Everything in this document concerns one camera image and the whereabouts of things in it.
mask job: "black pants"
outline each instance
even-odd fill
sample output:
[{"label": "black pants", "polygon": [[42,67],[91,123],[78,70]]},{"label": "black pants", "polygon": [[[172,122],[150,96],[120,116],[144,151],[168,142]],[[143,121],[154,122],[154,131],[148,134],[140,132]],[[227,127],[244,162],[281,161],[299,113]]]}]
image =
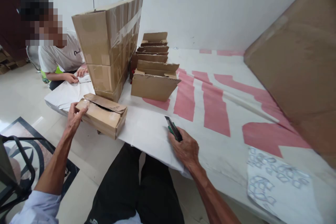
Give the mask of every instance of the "black pants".
[{"label": "black pants", "polygon": [[168,167],[146,155],[139,183],[140,154],[124,144],[98,188],[86,223],[112,224],[135,216],[135,211],[143,224],[184,223]]},{"label": "black pants", "polygon": [[[74,74],[76,71],[71,71],[71,72],[65,72],[65,73],[70,73],[70,74]],[[59,85],[61,85],[64,82],[64,80],[53,80],[52,82],[50,82],[49,88],[51,91],[53,91],[55,88],[57,88]]]}]

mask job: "boy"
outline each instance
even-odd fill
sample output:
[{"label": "boy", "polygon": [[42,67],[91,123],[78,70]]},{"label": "boy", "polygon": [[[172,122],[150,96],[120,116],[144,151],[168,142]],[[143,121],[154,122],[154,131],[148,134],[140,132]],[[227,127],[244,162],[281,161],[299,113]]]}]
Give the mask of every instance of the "boy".
[{"label": "boy", "polygon": [[[68,30],[63,34],[62,21],[53,3],[49,0],[21,0],[20,14],[34,29],[34,35],[37,34],[38,39],[45,41],[39,49],[39,60],[41,70],[52,81],[50,89],[54,90],[65,80],[78,83],[77,77],[83,77],[88,72],[86,66],[79,69],[84,64],[84,57],[76,33]],[[55,73],[57,65],[64,73]]]}]

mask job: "white paper wrap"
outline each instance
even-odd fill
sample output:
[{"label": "white paper wrap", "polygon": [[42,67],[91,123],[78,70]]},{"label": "white paper wrap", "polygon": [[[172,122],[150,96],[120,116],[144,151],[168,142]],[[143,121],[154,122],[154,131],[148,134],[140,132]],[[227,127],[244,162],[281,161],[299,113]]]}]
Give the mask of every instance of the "white paper wrap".
[{"label": "white paper wrap", "polygon": [[259,149],[250,147],[248,196],[288,224],[323,223],[311,177]]}]

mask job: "patterned rug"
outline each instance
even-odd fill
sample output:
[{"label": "patterned rug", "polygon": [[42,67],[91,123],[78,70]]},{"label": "patterned rug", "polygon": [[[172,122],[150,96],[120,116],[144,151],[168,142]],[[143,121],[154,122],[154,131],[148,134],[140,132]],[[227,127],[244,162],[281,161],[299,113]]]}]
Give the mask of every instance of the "patterned rug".
[{"label": "patterned rug", "polygon": [[[6,137],[12,135],[17,137],[43,137],[21,117],[16,119],[12,124],[1,131],[0,134]],[[37,181],[44,172],[44,169],[49,164],[55,147],[50,142],[45,140],[23,140],[20,141],[20,143],[35,169],[35,180],[31,187],[33,190],[37,184]],[[31,178],[31,174],[15,141],[7,141],[4,143],[4,146],[7,155],[9,156],[17,183],[19,183],[22,187],[26,187]],[[68,159],[64,175],[61,199],[64,197],[78,172],[79,168]]]}]

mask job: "white table surface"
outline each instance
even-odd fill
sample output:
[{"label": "white table surface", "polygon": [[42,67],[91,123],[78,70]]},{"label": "white table surface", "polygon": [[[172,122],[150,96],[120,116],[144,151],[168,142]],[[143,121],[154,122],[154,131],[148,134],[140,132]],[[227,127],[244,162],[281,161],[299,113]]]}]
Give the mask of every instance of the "white table surface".
[{"label": "white table surface", "polygon": [[[128,80],[122,91],[120,104],[128,106],[125,126],[118,136],[147,154],[159,159],[182,175],[189,177],[184,166],[176,159],[167,138],[168,129],[164,115],[184,128],[199,146],[199,159],[215,188],[228,195],[244,208],[270,223],[282,223],[279,219],[254,204],[247,196],[247,160],[249,145],[244,143],[242,127],[249,122],[277,123],[279,120],[265,113],[261,103],[251,94],[218,82],[214,74],[232,75],[236,82],[257,89],[264,89],[253,73],[243,63],[241,56],[219,56],[201,54],[198,50],[170,50],[169,63],[180,63],[188,76],[193,71],[205,72],[215,87],[223,90],[223,101],[230,121],[230,136],[204,127],[203,82],[195,79],[195,111],[193,121],[174,114],[177,89],[172,93],[169,105],[152,105],[140,97],[131,96]],[[64,82],[45,97],[45,102],[55,111],[66,115],[72,102],[79,101],[85,94],[94,93],[91,82],[69,84]],[[308,173],[313,180],[318,210],[325,223],[336,223],[336,173],[312,149],[279,146],[282,161]]]}]

